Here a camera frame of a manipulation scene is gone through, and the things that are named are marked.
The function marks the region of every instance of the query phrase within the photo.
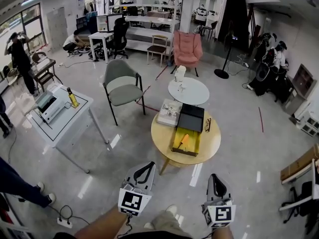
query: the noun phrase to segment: ceiling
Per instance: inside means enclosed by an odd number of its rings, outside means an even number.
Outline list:
[[[261,9],[284,11],[299,14],[315,27],[319,28],[319,0],[280,0],[277,4],[260,4]]]

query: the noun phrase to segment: sneaker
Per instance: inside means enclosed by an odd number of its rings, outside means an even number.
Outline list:
[[[177,214],[177,206],[176,205],[171,205],[166,209],[166,212],[170,212],[173,214],[174,218]]]
[[[4,133],[3,133],[3,138],[7,138],[7,136],[10,134],[10,131],[9,130],[6,130]]]
[[[50,193],[49,195],[47,195],[47,198],[50,200],[50,204],[49,205],[53,205],[55,200],[56,200],[56,197],[53,193]]]
[[[38,189],[40,191],[41,194],[43,193],[43,191],[44,191],[43,182],[39,182],[35,187],[36,187],[36,189]]]
[[[254,89],[250,87],[249,84],[247,85],[247,88],[250,89],[251,91],[254,91]]]
[[[154,227],[153,224],[150,223],[150,222],[147,222],[147,223],[144,225],[144,228],[145,228],[145,229],[149,229],[149,230],[155,230],[155,227]]]

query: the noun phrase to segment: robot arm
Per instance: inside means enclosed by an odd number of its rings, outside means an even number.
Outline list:
[[[202,205],[202,213],[209,227],[226,227],[234,221],[236,206],[226,185],[216,174],[208,179],[207,201]]]
[[[131,168],[120,188],[119,212],[140,216],[152,198],[152,185],[155,176],[155,163],[149,162]]]

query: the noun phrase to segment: power strip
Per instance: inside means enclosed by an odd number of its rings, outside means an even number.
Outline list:
[[[67,220],[65,220],[65,219],[56,218],[56,221],[57,221],[57,223],[58,223],[59,225],[64,226],[64,227],[66,227],[66,228],[68,228],[68,229],[71,229],[71,228],[73,227],[72,222],[69,222],[69,221],[67,221]]]

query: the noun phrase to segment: eyeglasses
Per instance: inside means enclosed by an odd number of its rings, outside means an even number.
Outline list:
[[[211,118],[206,120],[206,125],[205,125],[205,132],[209,132],[210,130],[210,124],[211,124]]]

